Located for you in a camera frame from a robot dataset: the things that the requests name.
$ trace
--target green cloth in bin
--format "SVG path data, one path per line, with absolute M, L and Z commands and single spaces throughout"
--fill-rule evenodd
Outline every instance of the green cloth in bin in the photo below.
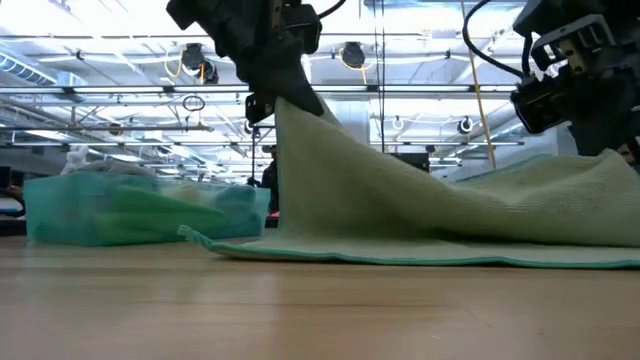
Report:
M 180 225 L 213 236 L 225 220 L 222 211 L 130 186 L 116 187 L 108 211 L 94 215 L 100 245 L 182 241 L 176 235 Z
M 256 189 L 249 186 L 232 186 L 218 193 L 214 199 L 214 207 L 224 212 L 225 222 L 220 224 L 212 238 L 224 239 L 261 235 L 264 229 L 265 214 L 256 213 L 257 209 L 254 209 L 256 200 Z

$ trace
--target overhead lamp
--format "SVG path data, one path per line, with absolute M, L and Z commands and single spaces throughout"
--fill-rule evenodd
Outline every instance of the overhead lamp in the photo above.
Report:
M 511 92 L 515 91 L 516 87 L 512 85 L 482 85 L 480 91 L 502 91 Z
M 138 161 L 142 161 L 142 159 L 140 159 L 137 156 L 133 156 L 133 155 L 110 155 L 110 157 L 120 160 L 120 161 L 125 161 L 125 162 L 138 162 Z
M 429 158 L 429 161 L 456 161 L 456 162 L 460 162 L 460 161 L 462 161 L 462 159 L 460 159 L 460 158 L 453 158 L 453 157 L 450 157 L 450 158 L 442 158 L 442 159 L 441 159 L 441 158 Z
M 436 168 L 436 167 L 462 167 L 462 164 L 432 164 L 432 165 L 429 165 L 429 167 L 431 167 L 431 168 Z
M 487 146 L 486 142 L 471 142 L 468 145 L 475 146 Z M 501 141 L 501 142 L 492 142 L 493 146 L 522 146 L 524 145 L 524 141 Z
M 473 120 L 471 120 L 468 116 L 465 116 L 464 119 L 458 122 L 458 132 L 460 135 L 467 135 L 473 130 Z
M 180 174 L 180 170 L 178 169 L 159 169 L 159 171 L 162 171 L 165 174 Z
M 161 93 L 164 89 L 161 86 L 95 86 L 95 87 L 76 87 L 74 91 L 77 94 L 109 94 L 109 93 Z
M 179 164 L 181 167 L 184 168 L 206 168 L 205 165 L 199 165 L 199 164 Z M 162 167 L 175 167 L 178 166 L 178 164 L 145 164 L 145 167 L 151 167 L 151 168 L 162 168 Z
M 382 145 L 382 141 L 373 141 L 372 145 Z M 461 142 L 445 142 L 445 141 L 385 141 L 385 145 L 433 145 L 433 146 L 459 146 Z
M 450 85 L 384 85 L 380 86 L 382 91 L 391 92 L 468 92 L 469 86 Z
M 187 44 L 187 48 L 182 51 L 182 65 L 191 70 L 190 75 L 196 79 L 201 79 L 203 84 L 217 84 L 220 80 L 218 69 L 202 53 L 202 44 Z
M 177 93 L 226 93 L 226 92 L 249 92 L 246 85 L 204 85 L 204 86 L 176 86 L 173 88 Z
M 63 146 L 61 143 L 54 142 L 17 142 L 17 143 L 7 143 L 10 146 Z
M 126 142 L 125 146 L 170 146 L 174 145 L 173 142 Z
M 343 65 L 350 69 L 362 69 L 366 60 L 362 45 L 357 41 L 347 41 L 339 56 Z
M 49 130 L 27 130 L 25 131 L 27 134 L 35 135 L 51 140 L 68 140 L 69 137 L 61 132 L 57 131 L 49 131 Z
M 64 91 L 60 87 L 3 87 L 0 88 L 0 94 L 63 94 Z
M 71 146 L 118 146 L 118 143 L 69 143 Z
M 352 86 L 352 85 L 313 85 L 314 91 L 317 92 L 348 92 L 348 91 L 358 91 L 365 92 L 367 91 L 366 86 Z

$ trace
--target yellow cable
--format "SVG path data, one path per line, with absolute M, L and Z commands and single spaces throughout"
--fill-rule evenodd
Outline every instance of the yellow cable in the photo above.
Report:
M 171 77 L 178 77 L 180 76 L 180 74 L 182 73 L 182 53 L 184 52 L 184 50 L 180 51 L 180 60 L 179 64 L 178 64 L 178 72 L 177 73 L 172 73 L 171 70 L 169 70 L 169 62 L 167 61 L 167 59 L 169 58 L 169 52 L 167 51 L 167 54 L 164 57 L 164 70 L 167 72 L 167 75 L 171 76 Z
M 467 13 L 464 9 L 464 0 L 460 0 L 460 6 L 462 7 L 462 17 L 465 18 Z M 484 109 L 482 107 L 482 96 L 480 95 L 480 84 L 478 84 L 478 72 L 476 70 L 476 63 L 474 59 L 473 52 L 469 49 L 469 61 L 471 61 L 471 71 L 473 72 L 473 85 L 476 90 L 476 99 L 478 99 L 478 110 L 480 111 L 480 119 L 482 121 L 482 127 L 484 129 L 484 136 L 487 138 L 487 148 L 489 148 L 489 159 L 491 160 L 491 166 L 493 169 L 496 169 L 496 155 L 493 151 L 493 145 L 491 144 L 491 132 L 489 130 L 489 125 L 487 124 L 487 117 L 484 114 Z

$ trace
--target ceiling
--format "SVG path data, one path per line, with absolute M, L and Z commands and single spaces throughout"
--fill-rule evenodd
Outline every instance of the ceiling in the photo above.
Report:
M 69 74 L 73 74 L 76 85 L 110 86 L 114 87 L 114 91 L 109 94 L 84 94 L 82 103 L 46 94 L 5 95 L 5 116 L 2 117 L 3 113 L 0 112 L 0 123 L 6 126 L 66 123 L 83 127 L 119 123 L 123 126 L 165 128 L 189 124 L 191 130 L 188 132 L 184 129 L 125 131 L 122 135 L 113 136 L 105 131 L 82 131 L 66 135 L 83 141 L 90 136 L 93 141 L 128 143 L 148 139 L 163 142 L 241 142 L 243 145 L 239 146 L 169 145 L 167 149 L 176 150 L 170 151 L 169 155 L 158 154 L 157 149 L 151 147 L 93 148 L 94 153 L 128 154 L 129 160 L 135 160 L 137 156 L 162 163 L 174 156 L 174 163 L 189 164 L 191 161 L 194 166 L 197 160 L 211 170 L 207 176 L 222 173 L 226 179 L 245 181 L 247 169 L 250 170 L 250 161 L 247 162 L 245 155 L 251 153 L 251 145 L 244 145 L 251 140 L 245 132 L 245 91 L 198 94 L 207 103 L 199 112 L 189 112 L 183 107 L 187 95 L 167 95 L 161 91 L 117 95 L 117 87 L 121 86 L 199 84 L 199 79 L 182 71 L 177 61 L 187 43 L 204 45 L 205 55 L 215 63 L 219 72 L 220 84 L 241 84 L 235 76 L 234 65 L 228 59 L 219 59 L 215 55 L 213 41 L 204 31 L 197 24 L 181 31 L 166 14 L 166 3 L 166 0 L 3 0 L 0 3 L 0 53 L 18 58 L 56 79 L 58 84 L 55 85 L 64 85 L 59 83 L 60 79 L 68 80 Z M 321 12 L 333 5 L 334 0 L 315 0 L 310 3 L 317 12 Z M 303 59 L 310 82 L 319 86 L 399 85 L 404 86 L 402 89 L 418 90 L 426 88 L 409 86 L 438 85 L 438 91 L 412 90 L 407 91 L 406 95 L 397 92 L 386 96 L 383 122 L 385 141 L 468 142 L 481 136 L 483 129 L 475 95 L 471 92 L 449 91 L 453 88 L 446 87 L 473 84 L 469 53 L 460 35 L 463 20 L 460 3 L 385 0 L 384 16 L 381 2 L 375 4 L 374 13 L 371 0 L 349 0 L 323 20 L 319 50 Z M 472 5 L 468 3 L 465 11 Z M 522 38 L 511 31 L 511 24 L 523 5 L 522 2 L 509 1 L 490 3 L 477 13 L 469 28 L 478 48 L 517 69 L 520 67 Z M 336 56 L 347 41 L 362 44 L 367 57 L 364 73 L 345 67 Z M 383 45 L 384 59 L 381 53 Z M 505 126 L 510 126 L 512 131 L 502 132 L 499 136 L 522 141 L 526 134 L 519 131 L 517 126 L 511 126 L 515 116 L 508 102 L 508 90 L 518 79 L 479 59 L 476 59 L 476 66 L 480 84 L 504 85 L 504 91 L 501 92 L 487 90 L 485 94 L 483 91 L 482 105 L 490 129 L 503 130 Z M 0 72 L 0 86 L 33 85 Z M 360 113 L 336 110 L 335 115 L 341 120 L 367 122 L 365 128 L 371 143 L 377 144 L 382 140 L 381 106 L 377 94 L 354 91 L 346 96 L 327 92 L 325 99 L 332 109 L 341 109 L 335 106 L 339 102 L 361 104 Z M 36 116 L 26 110 L 16 110 L 15 113 L 30 114 L 27 117 L 11 117 L 8 114 L 12 109 L 37 110 L 39 115 L 49 114 L 53 120 L 46 121 L 44 116 Z M 460 135 L 457 126 L 465 118 L 475 125 L 471 134 Z M 272 124 L 272 121 L 267 120 L 264 124 Z M 198 124 L 206 126 L 208 131 L 194 130 L 193 127 Z M 263 143 L 275 142 L 274 130 L 265 129 L 264 134 Z M 32 135 L 20 134 L 30 141 L 56 141 L 55 136 L 33 138 Z M 486 156 L 482 157 L 484 151 L 479 156 L 474 154 L 477 149 L 469 148 L 471 146 L 439 146 L 435 156 L 444 158 L 454 154 L 462 158 L 464 164 L 468 153 L 473 155 L 469 156 L 470 159 L 486 161 Z M 386 150 L 424 151 L 424 146 L 400 144 Z M 261 158 L 267 156 L 261 151 L 258 154 Z M 260 162 L 268 164 L 267 159 Z M 167 175 L 175 175 L 174 172 L 169 170 Z

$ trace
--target person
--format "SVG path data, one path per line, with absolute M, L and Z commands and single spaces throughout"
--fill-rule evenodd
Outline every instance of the person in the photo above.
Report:
M 278 148 L 273 145 L 269 148 L 273 161 L 262 174 L 261 187 L 271 189 L 271 201 L 269 202 L 269 213 L 280 211 L 280 194 L 278 190 Z

